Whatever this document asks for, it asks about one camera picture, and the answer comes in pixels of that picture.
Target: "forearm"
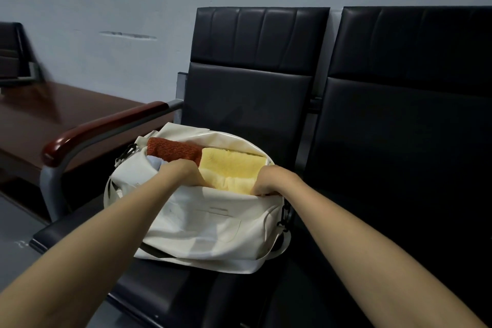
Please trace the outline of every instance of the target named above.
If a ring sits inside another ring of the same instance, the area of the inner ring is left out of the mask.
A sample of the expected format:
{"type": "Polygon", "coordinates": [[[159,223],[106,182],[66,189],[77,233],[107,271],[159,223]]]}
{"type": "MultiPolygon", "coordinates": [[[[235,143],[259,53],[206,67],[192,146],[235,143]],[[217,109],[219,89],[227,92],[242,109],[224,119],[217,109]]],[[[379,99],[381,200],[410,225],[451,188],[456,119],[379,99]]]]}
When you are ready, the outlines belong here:
{"type": "Polygon", "coordinates": [[[0,327],[85,326],[179,183],[164,166],[51,248],[0,295],[0,327]]]}
{"type": "Polygon", "coordinates": [[[408,253],[299,178],[288,176],[276,189],[376,327],[484,326],[408,253]]]}

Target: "wooden armrest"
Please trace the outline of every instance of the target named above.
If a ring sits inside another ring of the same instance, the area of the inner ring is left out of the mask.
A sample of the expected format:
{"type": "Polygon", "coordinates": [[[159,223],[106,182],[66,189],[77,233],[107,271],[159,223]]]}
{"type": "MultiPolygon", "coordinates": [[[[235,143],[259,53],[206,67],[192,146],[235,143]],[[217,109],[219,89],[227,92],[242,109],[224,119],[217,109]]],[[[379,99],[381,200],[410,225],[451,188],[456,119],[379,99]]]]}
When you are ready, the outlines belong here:
{"type": "Polygon", "coordinates": [[[57,139],[46,144],[41,159],[46,166],[56,168],[70,151],[83,142],[168,109],[167,103],[154,101],[84,123],[64,132],[57,139]]]}

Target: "black chair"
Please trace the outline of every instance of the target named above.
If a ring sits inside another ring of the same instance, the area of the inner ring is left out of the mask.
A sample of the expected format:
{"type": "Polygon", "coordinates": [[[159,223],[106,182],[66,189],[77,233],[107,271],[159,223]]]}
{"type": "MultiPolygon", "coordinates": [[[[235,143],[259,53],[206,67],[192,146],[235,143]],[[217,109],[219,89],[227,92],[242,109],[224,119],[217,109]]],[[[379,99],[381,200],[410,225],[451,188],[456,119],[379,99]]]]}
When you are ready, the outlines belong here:
{"type": "MultiPolygon", "coordinates": [[[[329,8],[199,8],[184,101],[151,103],[79,126],[47,145],[41,190],[52,219],[31,246],[45,252],[102,210],[67,213],[60,176],[86,146],[176,110],[183,124],[231,132],[294,165],[329,8]]],[[[257,326],[282,257],[253,275],[134,259],[108,299],[151,326],[257,326]]]]}
{"type": "MultiPolygon", "coordinates": [[[[491,57],[492,8],[344,8],[304,173],[489,325],[491,57]]],[[[340,326],[371,326],[310,255],[340,326]]]]}
{"type": "Polygon", "coordinates": [[[0,22],[0,87],[38,81],[26,34],[19,22],[0,22]]]}

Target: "canvas bag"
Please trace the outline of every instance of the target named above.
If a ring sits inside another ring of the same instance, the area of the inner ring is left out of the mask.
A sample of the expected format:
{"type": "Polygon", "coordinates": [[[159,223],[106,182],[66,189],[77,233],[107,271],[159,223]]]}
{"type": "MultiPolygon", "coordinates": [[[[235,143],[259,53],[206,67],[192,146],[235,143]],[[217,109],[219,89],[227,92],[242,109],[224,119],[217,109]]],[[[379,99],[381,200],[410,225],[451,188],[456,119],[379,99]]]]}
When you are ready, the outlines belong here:
{"type": "MultiPolygon", "coordinates": [[[[225,132],[167,123],[135,141],[136,151],[111,174],[104,192],[104,207],[131,192],[157,174],[147,159],[149,138],[189,141],[204,147],[230,149],[267,158],[249,141],[225,132]]],[[[281,221],[281,196],[257,197],[207,187],[180,187],[163,205],[143,242],[166,256],[154,256],[139,248],[135,257],[183,264],[228,273],[253,273],[267,260],[283,253],[290,233],[281,221]],[[280,249],[272,251],[284,235],[280,249]]]]}

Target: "brown table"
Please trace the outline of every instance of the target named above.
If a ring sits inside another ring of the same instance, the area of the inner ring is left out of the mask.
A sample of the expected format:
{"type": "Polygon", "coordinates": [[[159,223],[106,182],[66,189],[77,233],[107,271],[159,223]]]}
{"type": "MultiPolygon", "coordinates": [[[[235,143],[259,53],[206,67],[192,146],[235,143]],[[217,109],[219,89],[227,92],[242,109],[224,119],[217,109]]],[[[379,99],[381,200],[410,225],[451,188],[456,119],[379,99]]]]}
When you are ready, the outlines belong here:
{"type": "MultiPolygon", "coordinates": [[[[0,169],[37,186],[43,167],[40,154],[46,143],[75,126],[141,104],[59,83],[2,88],[0,169]]],[[[92,171],[97,169],[97,160],[104,164],[106,174],[109,161],[114,161],[115,151],[124,148],[137,136],[162,127],[172,118],[172,114],[167,114],[86,148],[71,161],[67,175],[72,173],[74,179],[80,179],[82,172],[88,172],[84,167],[92,171]]]]}

